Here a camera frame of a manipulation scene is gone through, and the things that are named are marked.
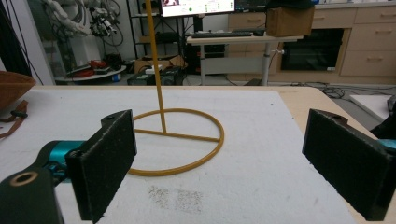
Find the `yellow circular base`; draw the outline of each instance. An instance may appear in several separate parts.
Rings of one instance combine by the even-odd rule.
[[[164,132],[154,132],[154,131],[147,131],[147,130],[139,130],[136,129],[136,133],[148,133],[148,134],[158,134],[158,135],[163,135],[163,136],[170,136],[170,137],[178,137],[178,138],[190,138],[193,140],[202,140],[202,141],[210,141],[210,142],[218,142],[216,147],[206,156],[202,157],[200,160],[192,162],[187,165],[179,166],[176,168],[171,168],[171,169],[166,169],[166,170],[153,170],[153,171],[145,171],[145,170],[138,170],[138,169],[130,169],[128,174],[130,175],[142,175],[142,176],[162,176],[162,175],[176,175],[180,174],[189,170],[192,170],[205,162],[209,161],[212,159],[221,149],[223,143],[224,143],[224,129],[221,126],[220,122],[216,120],[214,117],[201,112],[199,110],[193,110],[193,109],[185,109],[185,108],[170,108],[170,109],[164,109],[164,113],[172,113],[172,112],[182,112],[182,113],[191,113],[195,115],[199,115],[202,117],[205,117],[209,120],[211,120],[213,123],[216,124],[219,128],[220,132],[220,137],[219,138],[212,138],[212,137],[203,137],[203,136],[195,136],[195,135],[187,135],[187,134],[180,134],[180,133],[164,133]],[[150,111],[148,113],[138,115],[134,117],[134,120],[142,119],[144,117],[148,117],[151,115],[156,115],[160,114],[161,110],[155,110],[155,111]]]

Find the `yellow rod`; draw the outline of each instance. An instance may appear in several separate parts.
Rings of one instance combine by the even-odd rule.
[[[157,43],[155,42],[154,20],[152,19],[151,1],[146,0],[146,11],[148,13],[148,29],[152,52],[152,60],[154,63],[155,83],[157,86],[158,104],[160,106],[161,124],[163,133],[166,133],[165,112],[163,111],[163,92],[161,91],[161,78],[158,70],[158,53]]]
[[[168,136],[168,137],[188,138],[188,139],[201,140],[201,141],[207,141],[207,142],[218,142],[219,141],[219,138],[189,135],[189,134],[183,134],[183,133],[162,133],[162,132],[142,130],[142,129],[135,129],[134,131],[136,133],[157,134],[157,135]]]

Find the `cabinet handle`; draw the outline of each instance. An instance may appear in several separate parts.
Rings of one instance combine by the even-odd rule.
[[[367,57],[367,61],[369,62],[380,62],[383,59],[384,59],[383,57],[372,57],[372,56]]]
[[[386,13],[386,12],[381,13],[381,17],[395,17],[395,16],[396,13]]]
[[[388,30],[376,30],[375,33],[376,34],[391,34],[392,33],[392,29],[388,29]]]
[[[326,19],[325,16],[314,17],[314,20],[324,20],[324,19]]]
[[[256,21],[261,21],[262,19],[247,19],[248,22],[256,22]]]

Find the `computer monitor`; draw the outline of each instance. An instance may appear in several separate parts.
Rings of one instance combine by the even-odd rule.
[[[234,12],[235,0],[161,0],[163,17]]]

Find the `floor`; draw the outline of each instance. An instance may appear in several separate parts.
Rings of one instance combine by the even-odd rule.
[[[201,84],[201,77],[188,75],[183,82],[185,86],[197,86]],[[243,86],[246,82],[231,82],[226,76],[206,76],[206,85],[212,86]],[[361,107],[350,101],[349,95],[373,95],[386,94],[396,95],[396,86],[389,85],[325,85],[322,83],[269,83],[273,86],[310,86],[325,91],[339,106],[350,116],[357,120],[367,130],[373,129],[381,121],[373,117]]]

